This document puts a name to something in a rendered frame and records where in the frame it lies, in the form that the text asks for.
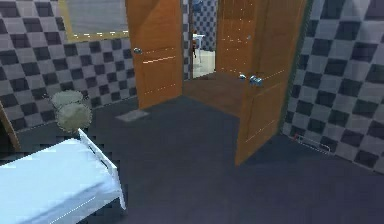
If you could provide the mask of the white chair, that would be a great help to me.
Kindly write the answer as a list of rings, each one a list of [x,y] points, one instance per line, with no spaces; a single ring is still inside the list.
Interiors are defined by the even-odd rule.
[[[198,57],[201,57],[201,46],[202,46],[203,38],[204,38],[203,34],[194,34],[193,35],[193,40],[197,42]]]

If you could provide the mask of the orange wooden room door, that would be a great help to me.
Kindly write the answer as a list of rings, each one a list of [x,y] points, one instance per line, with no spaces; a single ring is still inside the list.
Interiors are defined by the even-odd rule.
[[[257,1],[250,66],[243,81],[236,165],[245,162],[278,131],[308,1]],[[262,78],[262,85],[251,85],[251,76]]]
[[[182,93],[180,0],[125,0],[140,109]],[[142,54],[133,49],[141,48]]]
[[[216,71],[238,77],[249,69],[258,0],[220,0]]]

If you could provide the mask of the gold framed window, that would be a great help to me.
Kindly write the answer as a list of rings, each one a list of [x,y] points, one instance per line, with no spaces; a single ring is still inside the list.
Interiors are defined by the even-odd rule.
[[[58,0],[69,42],[128,38],[125,0]]]

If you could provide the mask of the brown wooden furniture edge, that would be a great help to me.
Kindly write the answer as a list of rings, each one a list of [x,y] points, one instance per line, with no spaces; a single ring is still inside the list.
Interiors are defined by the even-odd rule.
[[[8,137],[12,143],[13,149],[15,151],[19,151],[21,149],[21,147],[20,147],[18,137],[16,135],[16,132],[15,132],[11,122],[9,121],[9,119],[6,115],[3,104],[1,102],[0,102],[0,122],[3,125],[5,132],[7,133]]]

